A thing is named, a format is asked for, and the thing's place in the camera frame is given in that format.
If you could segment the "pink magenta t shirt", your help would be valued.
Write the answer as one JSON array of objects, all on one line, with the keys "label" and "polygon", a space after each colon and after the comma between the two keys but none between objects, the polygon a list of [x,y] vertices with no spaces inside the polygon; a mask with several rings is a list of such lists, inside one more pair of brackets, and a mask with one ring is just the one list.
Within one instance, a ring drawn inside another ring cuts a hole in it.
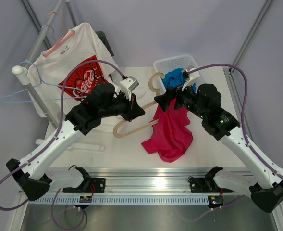
[{"label": "pink magenta t shirt", "polygon": [[169,110],[164,112],[160,106],[154,114],[153,133],[150,139],[141,143],[148,154],[158,153],[162,161],[172,163],[182,157],[192,144],[192,132],[186,127],[190,124],[188,110],[175,110],[175,100],[170,103]]}]

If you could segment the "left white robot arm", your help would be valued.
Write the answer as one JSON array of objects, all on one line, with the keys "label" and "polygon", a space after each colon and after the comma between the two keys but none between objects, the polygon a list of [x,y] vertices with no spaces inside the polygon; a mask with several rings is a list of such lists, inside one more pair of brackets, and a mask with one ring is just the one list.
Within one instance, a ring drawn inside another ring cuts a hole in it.
[{"label": "left white robot arm", "polygon": [[91,176],[82,167],[67,171],[48,171],[50,165],[78,139],[101,124],[106,117],[120,115],[131,121],[145,114],[133,90],[138,81],[129,77],[120,82],[120,93],[111,83],[101,82],[90,95],[74,106],[57,130],[26,157],[11,159],[6,167],[28,200],[35,201],[50,190],[68,188],[83,193],[90,188]]}]

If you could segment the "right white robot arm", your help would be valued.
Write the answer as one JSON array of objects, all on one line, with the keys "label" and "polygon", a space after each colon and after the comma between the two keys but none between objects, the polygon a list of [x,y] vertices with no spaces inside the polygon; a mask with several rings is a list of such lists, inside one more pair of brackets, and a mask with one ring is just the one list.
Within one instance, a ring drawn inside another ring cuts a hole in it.
[{"label": "right white robot arm", "polygon": [[239,121],[221,107],[221,94],[213,84],[202,84],[196,92],[192,87],[170,88],[154,100],[165,112],[175,101],[175,110],[185,108],[199,117],[204,130],[229,148],[252,173],[247,177],[214,167],[204,176],[204,185],[211,193],[240,193],[266,213],[283,201],[283,169],[263,152],[255,155],[258,147],[244,136]]}]

